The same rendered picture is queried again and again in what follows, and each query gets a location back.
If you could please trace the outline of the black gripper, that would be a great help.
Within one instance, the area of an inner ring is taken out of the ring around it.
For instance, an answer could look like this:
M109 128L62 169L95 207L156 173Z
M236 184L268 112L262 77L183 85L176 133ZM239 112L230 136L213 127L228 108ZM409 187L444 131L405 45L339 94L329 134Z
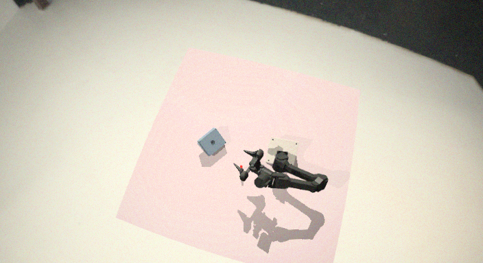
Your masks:
M262 149L259 149L257 151L248 151L248 150L244 150L245 153L247 153L248 155L250 155L251 157L256 157L258 158L259 160L261 160L264 156L264 151ZM236 165L235 163L233 164L238 170L239 170L239 174L240 174L240 180L242 181L245 181L247 178L248 178L248 173L250 172L250 166L247 170L244 170L244 169L241 169L238 165ZM263 172L263 170L265 169L266 167L263 165L263 167L260 167L259 170L260 172L254 172L255 174L257 174L258 176Z

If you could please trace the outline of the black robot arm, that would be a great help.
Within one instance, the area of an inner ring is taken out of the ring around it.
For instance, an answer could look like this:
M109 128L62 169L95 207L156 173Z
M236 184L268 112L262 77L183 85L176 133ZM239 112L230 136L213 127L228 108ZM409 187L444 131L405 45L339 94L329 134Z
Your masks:
M325 174L312 174L304 169L300 169L291 165L288 162L288 152L277 151L276 158L274 160L271 171L269 168L265 168L263 172L255 179L255 186L258 188L270 187L277 189L296 188L300 190L314 192L320 192L325 189L328 178ZM260 172L259 168L263 167L258 158L253 157L249 163L250 171ZM276 173L278 172L278 173ZM301 178L293 179L290 176L282 173L287 172ZM273 184L272 184L273 183Z

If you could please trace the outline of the grey sloped panel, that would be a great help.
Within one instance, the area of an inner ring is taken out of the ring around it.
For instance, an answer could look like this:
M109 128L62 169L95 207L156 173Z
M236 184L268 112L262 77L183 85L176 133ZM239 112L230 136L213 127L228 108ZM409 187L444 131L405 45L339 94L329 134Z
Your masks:
M216 128L212 128L209 132L197 140L197 142L208 157L210 157L226 143Z

